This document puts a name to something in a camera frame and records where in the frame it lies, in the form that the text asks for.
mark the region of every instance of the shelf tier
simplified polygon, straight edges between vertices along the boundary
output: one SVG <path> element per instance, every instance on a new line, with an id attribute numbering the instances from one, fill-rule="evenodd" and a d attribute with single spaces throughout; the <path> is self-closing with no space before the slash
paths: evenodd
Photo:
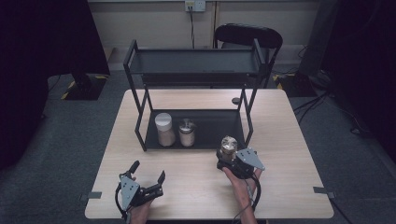
<path id="1" fill-rule="evenodd" d="M 171 147 L 162 147 L 158 143 L 155 117 L 160 113 L 168 113 L 172 117 L 172 125 L 176 135 L 176 142 Z M 192 147 L 183 147 L 180 144 L 178 124 L 183 119 L 192 119 L 197 126 L 195 129 L 195 143 Z M 150 114 L 145 146 L 147 149 L 217 149 L 221 145 L 221 140 L 226 135 L 235 138 L 236 141 L 238 141 L 239 147 L 245 147 L 242 121 L 240 113 L 236 109 L 156 109 Z"/>

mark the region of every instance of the gray carpet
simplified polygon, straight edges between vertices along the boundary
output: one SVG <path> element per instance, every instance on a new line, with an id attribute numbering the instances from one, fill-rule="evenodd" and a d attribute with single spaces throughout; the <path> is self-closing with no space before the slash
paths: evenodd
<path id="1" fill-rule="evenodd" d="M 288 70 L 282 66 L 276 69 Z M 111 74 L 97 101 L 61 100 L 71 76 L 61 76 L 59 82 L 58 77 L 49 79 L 53 89 L 44 111 L 47 117 L 19 163 L 0 171 L 1 224 L 123 223 L 121 219 L 85 218 L 86 202 L 79 199 L 92 189 L 122 96 L 129 89 L 123 71 Z M 270 81 L 269 88 L 274 87 Z M 290 98 L 290 103 L 295 108 L 312 99 Z M 301 122 L 323 184 L 336 193 L 334 202 L 342 213 L 352 223 L 396 223 L 393 172 L 379 159 L 381 149 L 376 141 L 351 133 L 352 126 L 352 118 L 330 97 Z M 334 207 L 330 219 L 270 223 L 341 224 L 347 220 Z"/>

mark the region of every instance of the chair backrest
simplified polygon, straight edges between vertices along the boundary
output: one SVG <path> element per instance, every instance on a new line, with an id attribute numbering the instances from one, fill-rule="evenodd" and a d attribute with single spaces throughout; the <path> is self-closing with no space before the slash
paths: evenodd
<path id="1" fill-rule="evenodd" d="M 235 48 L 235 46 L 230 46 L 229 44 L 251 47 L 255 38 L 259 41 L 261 48 L 269 50 L 272 49 L 271 60 L 268 64 L 269 72 L 271 72 L 275 63 L 276 55 L 283 44 L 283 38 L 276 30 L 247 24 L 223 24 L 215 31 L 213 47 L 217 49 L 219 41 L 223 42 L 221 46 L 223 49 Z"/>

